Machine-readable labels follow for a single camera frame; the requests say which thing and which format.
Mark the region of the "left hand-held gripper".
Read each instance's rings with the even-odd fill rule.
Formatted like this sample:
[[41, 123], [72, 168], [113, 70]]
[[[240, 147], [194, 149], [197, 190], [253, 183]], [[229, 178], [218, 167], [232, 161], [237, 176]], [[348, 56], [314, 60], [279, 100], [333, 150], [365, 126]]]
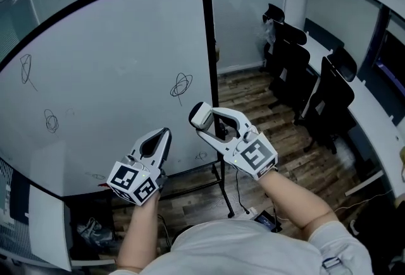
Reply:
[[167, 160], [172, 135], [169, 128], [153, 130], [138, 139], [130, 155], [137, 160], [151, 159], [150, 164], [136, 160], [115, 162], [107, 185], [117, 196], [142, 206], [153, 194], [161, 191], [167, 179], [163, 164]]

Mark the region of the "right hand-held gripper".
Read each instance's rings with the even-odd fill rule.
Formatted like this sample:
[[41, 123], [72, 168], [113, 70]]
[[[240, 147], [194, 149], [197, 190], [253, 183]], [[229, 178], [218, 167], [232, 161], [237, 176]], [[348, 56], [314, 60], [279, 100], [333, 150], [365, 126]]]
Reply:
[[214, 107], [211, 112], [224, 125], [233, 129], [231, 137], [220, 139], [207, 130], [197, 129], [197, 135], [223, 155], [224, 161], [259, 180], [272, 169], [278, 171], [278, 154], [264, 133], [254, 131], [254, 126], [244, 113], [234, 109]]

